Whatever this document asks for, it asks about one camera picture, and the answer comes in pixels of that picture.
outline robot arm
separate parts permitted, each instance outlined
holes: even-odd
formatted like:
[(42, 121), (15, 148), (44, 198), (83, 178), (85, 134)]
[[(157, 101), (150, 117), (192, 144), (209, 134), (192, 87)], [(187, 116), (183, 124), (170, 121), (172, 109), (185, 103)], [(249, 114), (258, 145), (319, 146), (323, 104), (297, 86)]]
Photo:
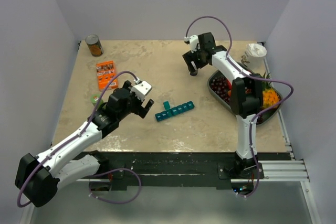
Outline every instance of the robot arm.
[[(149, 100), (147, 105), (142, 107), (142, 103), (151, 89), (152, 86), (146, 81), (138, 79), (134, 86), (131, 85), (131, 82), (126, 81), (123, 87), (115, 89), (109, 96), (108, 102), (95, 112), (85, 132), (81, 134), (82, 129), (88, 123), (87, 121), (60, 143), (39, 153), (36, 157), (33, 157), (30, 153), (22, 157), (15, 185), (21, 189), (29, 174), (46, 157), (49, 157), (24, 189), (26, 197), (36, 207), (40, 207), (48, 203), (57, 190), (80, 178), (97, 173), (102, 166), (108, 164), (108, 160), (101, 157), (98, 152), (86, 155), (79, 160), (72, 159), (87, 147), (100, 141), (117, 129), (119, 122), (130, 113), (144, 118), (154, 103), (152, 100)], [(63, 145), (76, 135), (78, 136), (76, 139), (61, 148), (54, 155), (51, 155), (53, 150), (56, 150), (57, 147)]]
[[(210, 64), (217, 68), (232, 84), (230, 107), (236, 115), (238, 123), (238, 145), (234, 169), (239, 174), (245, 169), (254, 167), (255, 162), (250, 150), (249, 126), (252, 118), (259, 112), (263, 104), (263, 89), (261, 82), (251, 80), (242, 73), (257, 77), (259, 75), (252, 74), (242, 68), (230, 55), (226, 56), (226, 49), (216, 45), (211, 33), (185, 37), (184, 41), (190, 46), (190, 51), (183, 55), (190, 75), (197, 75), (199, 68)], [(251, 93), (246, 94), (246, 89), (251, 90)], [(251, 129), (253, 150), (256, 156), (255, 123), (252, 124)]]

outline white container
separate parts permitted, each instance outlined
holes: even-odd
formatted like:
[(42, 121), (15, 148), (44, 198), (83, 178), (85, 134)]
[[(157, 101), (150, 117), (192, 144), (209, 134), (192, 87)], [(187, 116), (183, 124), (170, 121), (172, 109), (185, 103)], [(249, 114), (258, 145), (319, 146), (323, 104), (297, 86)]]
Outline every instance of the white container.
[(245, 53), (242, 55), (241, 62), (251, 70), (256, 70), (266, 57), (267, 50), (259, 44), (247, 44)]

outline marble-pattern surface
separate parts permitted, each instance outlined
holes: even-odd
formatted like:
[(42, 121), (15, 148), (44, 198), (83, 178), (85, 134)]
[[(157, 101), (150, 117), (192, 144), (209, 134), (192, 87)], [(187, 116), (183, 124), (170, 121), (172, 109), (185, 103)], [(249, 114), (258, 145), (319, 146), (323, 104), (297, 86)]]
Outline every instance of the marble-pattern surface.
[[(230, 55), (238, 60), (246, 44), (234, 41)], [(54, 144), (76, 130), (90, 115), (90, 96), (98, 93), (96, 63), (113, 60), (117, 71), (130, 70), (153, 86), (149, 98), (155, 101), (145, 119), (132, 114), (118, 129), (87, 150), (139, 152), (233, 152), (237, 146), (236, 118), (212, 97), (207, 80), (216, 71), (206, 66), (191, 77), (182, 54), (188, 51), (183, 41), (101, 41), (104, 54), (93, 57), (82, 41), (67, 95), (57, 125)], [(218, 41), (228, 47), (227, 41)], [(264, 73), (263, 66), (259, 72)], [(121, 86), (124, 74), (118, 78)], [(112, 90), (104, 95), (107, 101)], [(179, 105), (193, 101), (195, 109), (158, 123), (154, 114), (163, 110), (163, 102)], [(277, 116), (257, 127), (259, 152), (285, 152), (285, 142)]]

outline orange snack box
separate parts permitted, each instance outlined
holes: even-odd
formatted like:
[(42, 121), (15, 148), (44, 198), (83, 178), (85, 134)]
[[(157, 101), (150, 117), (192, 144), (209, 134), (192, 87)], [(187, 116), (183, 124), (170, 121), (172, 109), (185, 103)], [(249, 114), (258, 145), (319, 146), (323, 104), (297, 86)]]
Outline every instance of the orange snack box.
[[(116, 67), (113, 60), (96, 64), (98, 88), (102, 91), (109, 81), (116, 75)], [(115, 79), (107, 88), (115, 89), (118, 87), (118, 80)]]

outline gray wall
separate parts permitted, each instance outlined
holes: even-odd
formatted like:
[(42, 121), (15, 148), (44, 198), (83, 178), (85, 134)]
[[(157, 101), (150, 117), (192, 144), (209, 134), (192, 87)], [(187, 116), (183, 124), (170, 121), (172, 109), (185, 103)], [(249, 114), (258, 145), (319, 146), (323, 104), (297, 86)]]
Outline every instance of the gray wall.
[(55, 0), (0, 0), (0, 223), (19, 222), (18, 163), (50, 145), (75, 49)]
[(322, 223), (336, 219), (335, 17), (335, 0), (290, 0), (266, 41), (273, 77), (295, 88), (283, 106), (285, 121), (296, 158), (306, 161)]
[[(77, 38), (181, 39), (198, 16), (222, 18), (236, 40), (265, 41), (289, 0), (56, 0)], [(191, 32), (212, 31), (227, 39), (213, 20)]]

